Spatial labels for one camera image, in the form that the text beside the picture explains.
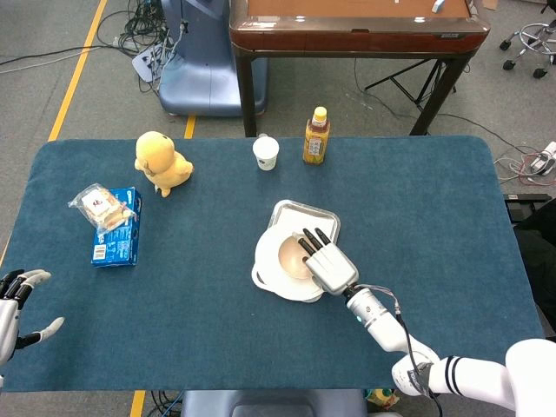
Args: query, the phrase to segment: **wooden table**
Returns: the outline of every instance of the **wooden table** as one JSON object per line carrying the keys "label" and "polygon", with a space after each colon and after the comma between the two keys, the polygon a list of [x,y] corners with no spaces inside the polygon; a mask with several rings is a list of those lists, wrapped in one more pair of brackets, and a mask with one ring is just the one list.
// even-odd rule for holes
{"label": "wooden table", "polygon": [[231,0],[245,136],[256,136],[251,61],[268,56],[437,59],[440,82],[410,135],[425,135],[488,35],[480,0]]}

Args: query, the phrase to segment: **blue box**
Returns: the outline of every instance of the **blue box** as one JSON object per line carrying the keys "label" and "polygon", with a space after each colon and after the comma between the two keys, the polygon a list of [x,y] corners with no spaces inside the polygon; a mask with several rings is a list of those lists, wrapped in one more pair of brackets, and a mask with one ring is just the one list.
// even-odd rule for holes
{"label": "blue box", "polygon": [[118,267],[137,264],[139,247],[139,221],[141,219],[142,198],[135,187],[128,189],[110,189],[120,202],[136,213],[124,224],[111,232],[93,238],[93,254],[91,263],[95,267]]}

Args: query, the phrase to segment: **stuffed toy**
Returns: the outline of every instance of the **stuffed toy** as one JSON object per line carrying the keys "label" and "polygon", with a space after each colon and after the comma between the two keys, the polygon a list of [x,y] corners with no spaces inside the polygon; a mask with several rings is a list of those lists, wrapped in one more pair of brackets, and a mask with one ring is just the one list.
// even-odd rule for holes
{"label": "stuffed toy", "polygon": [[162,197],[186,182],[194,171],[193,164],[175,151],[174,142],[158,132],[147,132],[137,139],[135,166],[155,184],[155,192],[161,190]]}

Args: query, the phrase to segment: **metal table leg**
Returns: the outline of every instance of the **metal table leg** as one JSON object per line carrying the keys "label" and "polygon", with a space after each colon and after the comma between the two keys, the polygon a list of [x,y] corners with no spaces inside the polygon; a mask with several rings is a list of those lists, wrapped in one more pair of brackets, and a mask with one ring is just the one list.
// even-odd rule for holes
{"label": "metal table leg", "polygon": [[235,65],[237,66],[237,80],[240,87],[240,98],[242,99],[245,136],[255,137],[257,136],[257,122],[255,120],[255,92],[251,58],[248,56],[236,56]]}
{"label": "metal table leg", "polygon": [[433,94],[428,98],[425,108],[420,113],[419,119],[415,122],[414,127],[411,129],[411,136],[423,136],[427,134],[428,127],[430,126],[436,114],[442,107],[452,87],[460,78],[461,73],[465,69],[471,57],[447,59],[446,69],[440,78],[440,81],[433,91]]}

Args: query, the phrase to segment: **silver tray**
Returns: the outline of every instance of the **silver tray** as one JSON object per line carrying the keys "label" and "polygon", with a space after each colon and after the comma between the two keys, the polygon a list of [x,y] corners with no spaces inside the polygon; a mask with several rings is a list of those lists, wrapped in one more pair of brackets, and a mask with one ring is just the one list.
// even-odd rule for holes
{"label": "silver tray", "polygon": [[320,228],[334,243],[338,240],[341,225],[335,213],[291,200],[276,203],[268,227],[283,223],[300,234],[303,228]]}

